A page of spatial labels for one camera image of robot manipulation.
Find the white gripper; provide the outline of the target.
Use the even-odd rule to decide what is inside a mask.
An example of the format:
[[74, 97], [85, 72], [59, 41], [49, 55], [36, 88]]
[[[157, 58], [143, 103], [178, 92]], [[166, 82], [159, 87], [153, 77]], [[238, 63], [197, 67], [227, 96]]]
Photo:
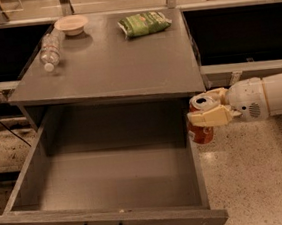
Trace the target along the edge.
[[227, 125], [237, 116], [246, 122], [264, 120], [269, 116], [263, 82], [258, 77], [238, 81], [229, 89], [208, 90], [204, 97], [208, 107], [215, 108], [187, 114], [188, 121], [197, 127]]

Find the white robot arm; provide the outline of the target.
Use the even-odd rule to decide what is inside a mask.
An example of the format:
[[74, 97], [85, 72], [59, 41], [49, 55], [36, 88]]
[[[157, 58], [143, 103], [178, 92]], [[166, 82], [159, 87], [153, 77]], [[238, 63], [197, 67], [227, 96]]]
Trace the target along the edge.
[[238, 81], [230, 88], [216, 88], [189, 100], [195, 108], [188, 121], [197, 127], [227, 125], [233, 119], [244, 122], [282, 115], [282, 74]]

